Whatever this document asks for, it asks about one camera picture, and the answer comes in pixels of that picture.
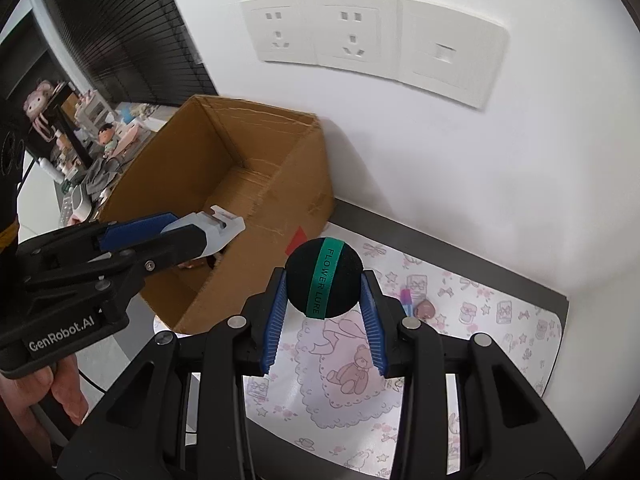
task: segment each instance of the brown cardboard box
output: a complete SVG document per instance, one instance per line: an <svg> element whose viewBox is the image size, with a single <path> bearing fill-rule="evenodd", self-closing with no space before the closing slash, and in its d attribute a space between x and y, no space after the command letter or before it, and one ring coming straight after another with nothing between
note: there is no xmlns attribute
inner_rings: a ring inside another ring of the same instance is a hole
<svg viewBox="0 0 640 480"><path fill-rule="evenodd" d="M193 96L121 177L101 221L217 204L246 229L216 269L169 269L146 279L142 297L176 332L204 332L262 292L299 228L320 234L334 207L324 137L311 114Z"/></svg>

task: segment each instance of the electrical outlet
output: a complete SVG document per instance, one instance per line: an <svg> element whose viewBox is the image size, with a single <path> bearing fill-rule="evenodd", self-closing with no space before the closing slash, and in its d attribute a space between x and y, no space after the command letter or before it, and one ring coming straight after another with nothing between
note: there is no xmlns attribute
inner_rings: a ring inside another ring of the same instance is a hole
<svg viewBox="0 0 640 480"><path fill-rule="evenodd" d="M477 16L402 0L398 79L475 108L486 103L508 42L507 31Z"/></svg>
<svg viewBox="0 0 640 480"><path fill-rule="evenodd" d="M245 0L244 20L258 58L316 64L302 0Z"/></svg>
<svg viewBox="0 0 640 480"><path fill-rule="evenodd" d="M397 76L397 0L306 0L306 4L318 64Z"/></svg>

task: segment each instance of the black round object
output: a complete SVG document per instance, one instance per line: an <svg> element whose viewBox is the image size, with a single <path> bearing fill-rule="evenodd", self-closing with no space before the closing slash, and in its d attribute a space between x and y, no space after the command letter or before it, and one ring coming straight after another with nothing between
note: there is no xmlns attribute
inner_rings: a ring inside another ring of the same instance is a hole
<svg viewBox="0 0 640 480"><path fill-rule="evenodd" d="M298 247L285 265L287 295L291 304L306 314L306 304L318 254L324 238L314 238ZM362 260L347 243L342 246L329 292L325 317L336 317L353 308L360 299Z"/></svg>

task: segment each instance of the black slatted panel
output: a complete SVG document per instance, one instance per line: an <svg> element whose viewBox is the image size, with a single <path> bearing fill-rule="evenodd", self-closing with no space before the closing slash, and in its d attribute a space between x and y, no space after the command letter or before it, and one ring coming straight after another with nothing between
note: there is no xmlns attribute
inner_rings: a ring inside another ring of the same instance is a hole
<svg viewBox="0 0 640 480"><path fill-rule="evenodd" d="M216 94L174 0L45 0L63 42L113 102L180 105Z"/></svg>

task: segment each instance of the green label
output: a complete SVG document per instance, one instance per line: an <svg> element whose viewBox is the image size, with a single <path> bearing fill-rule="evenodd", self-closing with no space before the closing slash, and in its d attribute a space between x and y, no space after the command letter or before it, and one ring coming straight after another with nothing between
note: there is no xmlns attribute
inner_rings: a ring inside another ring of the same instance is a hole
<svg viewBox="0 0 640 480"><path fill-rule="evenodd" d="M335 269L344 242L335 238L325 238L316 260L316 269L309 286L306 300L306 316L324 319L326 304L329 301L331 285L334 282Z"/></svg>

